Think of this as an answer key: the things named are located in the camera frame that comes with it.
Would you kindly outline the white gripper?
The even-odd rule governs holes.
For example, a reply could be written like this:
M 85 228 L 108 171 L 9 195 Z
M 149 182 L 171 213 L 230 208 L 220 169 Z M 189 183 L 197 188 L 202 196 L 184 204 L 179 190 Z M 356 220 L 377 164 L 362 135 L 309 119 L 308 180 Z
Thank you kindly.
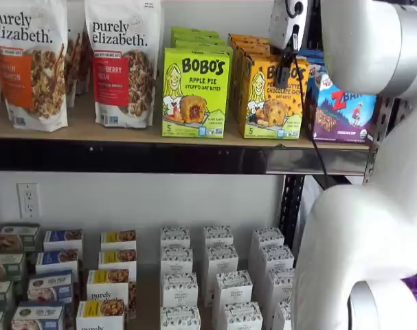
M 275 0 L 269 26 L 269 43 L 271 46 L 286 50 L 280 52 L 280 62 L 275 72 L 274 85 L 286 88 L 291 76 L 291 65 L 302 46 L 306 20 L 308 18 L 308 1 Z

